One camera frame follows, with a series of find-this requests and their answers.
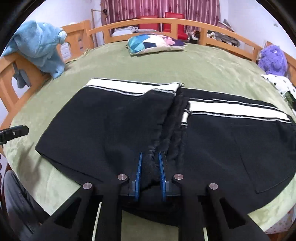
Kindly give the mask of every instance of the red chair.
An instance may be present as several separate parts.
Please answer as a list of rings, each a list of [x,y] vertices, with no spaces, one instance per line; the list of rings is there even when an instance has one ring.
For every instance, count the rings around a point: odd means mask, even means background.
[[[139,16],[139,18],[158,18],[158,16],[157,15]],[[139,24],[139,29],[154,29],[157,32],[159,32],[159,24],[158,23]]]
[[[165,12],[165,18],[180,18],[184,19],[184,14],[174,13],[174,12]],[[170,32],[170,24],[163,24],[163,32]],[[184,25],[178,24],[178,39],[188,40],[188,35],[184,32]]]

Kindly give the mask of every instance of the purple curtain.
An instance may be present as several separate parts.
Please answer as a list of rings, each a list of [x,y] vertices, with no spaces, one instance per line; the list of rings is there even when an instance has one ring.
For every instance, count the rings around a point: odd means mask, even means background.
[[[104,0],[104,7],[108,10],[107,23],[147,15],[162,18],[165,12],[183,13],[185,19],[212,25],[220,20],[219,0]]]

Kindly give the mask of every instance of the metal bolt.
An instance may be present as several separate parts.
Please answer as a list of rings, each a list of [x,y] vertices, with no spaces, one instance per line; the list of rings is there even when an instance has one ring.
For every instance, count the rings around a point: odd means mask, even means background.
[[[182,174],[180,174],[180,173],[177,173],[177,174],[174,175],[174,178],[176,180],[182,180],[184,178],[184,176]]]
[[[128,176],[125,175],[125,174],[119,174],[117,178],[118,178],[120,181],[124,181],[125,179],[128,178]]]
[[[217,190],[218,185],[216,183],[210,183],[209,188],[212,189],[212,190]]]
[[[84,188],[84,189],[90,189],[91,186],[92,186],[91,183],[84,183],[84,184],[83,184],[83,188]]]

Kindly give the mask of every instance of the red chair back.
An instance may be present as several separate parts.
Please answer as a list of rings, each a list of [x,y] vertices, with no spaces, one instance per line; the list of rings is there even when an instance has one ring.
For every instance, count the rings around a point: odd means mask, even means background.
[[[165,12],[165,18],[180,18],[184,19],[184,14],[182,13],[174,13],[174,12]],[[170,32],[170,24],[164,23],[163,24],[163,31]],[[178,24],[178,33],[184,33],[184,25]]]
[[[149,15],[149,16],[139,16],[139,18],[158,18],[157,15]],[[144,23],[139,24],[139,29],[154,29],[159,32],[158,23]]]

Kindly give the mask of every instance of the pink flower decoration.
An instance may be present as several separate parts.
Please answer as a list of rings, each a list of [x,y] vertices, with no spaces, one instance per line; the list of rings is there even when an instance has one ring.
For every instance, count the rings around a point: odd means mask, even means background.
[[[173,41],[171,38],[165,38],[164,41],[165,41],[165,43],[166,43],[167,45],[173,45],[173,44],[176,43],[176,42]]]

